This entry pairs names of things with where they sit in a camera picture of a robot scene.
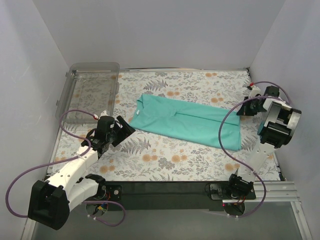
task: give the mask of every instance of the purple cable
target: purple cable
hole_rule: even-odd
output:
[[[122,209],[122,211],[123,211],[123,217],[122,217],[122,219],[118,222],[118,223],[109,223],[109,222],[106,222],[106,221],[104,221],[104,220],[102,220],[102,219],[100,219],[100,218],[95,218],[95,216],[93,216],[93,215],[90,215],[90,217],[91,218],[95,218],[96,220],[98,220],[99,222],[101,222],[101,223],[103,223],[103,224],[105,224],[105,225],[108,225],[108,226],[110,226],[110,227],[116,227],[116,226],[119,226],[120,224],[122,224],[122,222],[125,220],[125,218],[126,218],[126,210],[125,210],[125,208],[124,208],[124,206],[122,206],[120,203],[118,203],[118,202],[115,202],[115,201],[99,201],[99,200],[97,200],[97,201],[84,201],[84,202],[82,202],[83,204],[114,204],[114,205],[117,205],[117,206],[119,206],[121,209]]]
[[[232,156],[230,153],[227,152],[227,150],[224,148],[224,146],[223,146],[223,144],[222,144],[222,141],[221,141],[221,130],[222,130],[222,127],[223,127],[223,125],[224,125],[227,117],[228,117],[237,107],[241,106],[242,104],[244,104],[244,103],[246,103],[246,102],[249,102],[249,101],[255,100],[255,99],[275,99],[275,100],[280,100],[280,101],[281,101],[281,99],[279,99],[279,98],[277,98],[277,97],[273,97],[273,96],[255,96],[255,97],[248,98],[248,99],[246,99],[246,100],[238,103],[237,105],[235,105],[233,108],[230,109],[230,111],[229,111],[229,112],[225,115],[225,117],[223,118],[223,120],[222,120],[222,122],[221,122],[221,125],[220,125],[220,128],[219,128],[219,132],[218,132],[219,144],[220,144],[221,149],[224,151],[224,153],[225,153],[228,157],[230,157],[231,159],[235,160],[236,162],[238,162],[238,163],[244,165],[245,167],[247,167],[248,169],[250,169],[250,170],[253,172],[253,174],[259,179],[259,181],[262,183],[262,186],[263,186],[263,197],[262,197],[261,202],[259,202],[259,204],[258,204],[253,210],[251,210],[250,212],[245,213],[245,214],[243,214],[243,215],[241,215],[241,216],[238,216],[238,218],[247,217],[247,216],[253,214],[255,211],[257,211],[257,210],[261,207],[261,205],[264,203],[264,201],[265,201],[265,199],[266,199],[267,188],[266,188],[266,185],[265,185],[264,181],[262,180],[262,178],[255,172],[255,170],[254,170],[252,167],[250,167],[248,164],[246,164],[246,163],[244,163],[244,162],[236,159],[234,156]]]
[[[46,163],[46,164],[41,164],[41,165],[39,165],[39,166],[34,166],[34,167],[32,167],[32,168],[30,168],[30,169],[22,172],[21,174],[19,174],[19,175],[10,183],[10,185],[9,185],[9,187],[8,187],[8,189],[6,190],[6,193],[5,193],[5,205],[6,205],[6,208],[9,210],[9,212],[10,212],[12,215],[14,215],[14,216],[16,216],[16,217],[18,217],[18,218],[27,218],[27,217],[28,217],[27,215],[21,215],[21,214],[19,214],[19,213],[16,213],[16,212],[11,208],[11,206],[10,206],[10,204],[9,204],[9,193],[10,193],[13,185],[16,183],[16,181],[18,181],[23,175],[25,175],[25,174],[33,171],[33,170],[40,169],[40,168],[43,168],[43,167],[48,167],[48,166],[52,166],[52,165],[55,165],[55,164],[62,164],[62,163],[70,162],[70,161],[72,161],[72,160],[77,159],[78,157],[81,157],[81,156],[87,154],[87,152],[89,152],[89,150],[90,150],[90,148],[91,148],[91,142],[90,142],[87,138],[85,138],[85,137],[77,136],[77,135],[74,135],[73,133],[67,131],[66,129],[64,129],[64,126],[62,125],[63,117],[64,117],[66,114],[70,113],[70,112],[81,112],[81,113],[84,113],[84,114],[91,115],[91,116],[93,116],[93,117],[94,117],[94,115],[93,115],[92,113],[87,112],[87,111],[78,110],[78,109],[72,109],[72,110],[68,110],[68,111],[66,111],[65,113],[63,113],[63,114],[61,115],[60,119],[59,119],[59,126],[60,126],[60,128],[61,128],[66,134],[69,134],[69,135],[72,136],[72,137],[75,137],[75,138],[77,138],[77,139],[82,139],[82,140],[85,140],[85,141],[88,142],[88,148],[87,148],[87,150],[85,150],[85,151],[84,151],[83,153],[81,153],[80,155],[73,156],[73,157],[70,157],[70,158],[65,159],[65,160],[62,160],[62,161],[50,162],[50,163]]]
[[[274,83],[272,81],[257,81],[257,82],[254,82],[254,85],[256,85],[256,84],[272,84],[272,85],[275,85],[276,87],[278,87],[279,89],[282,90],[282,92],[284,93],[284,95],[288,99],[288,103],[289,104],[292,103],[291,98],[289,97],[289,94],[281,86],[279,86],[278,84],[276,84],[276,83]]]

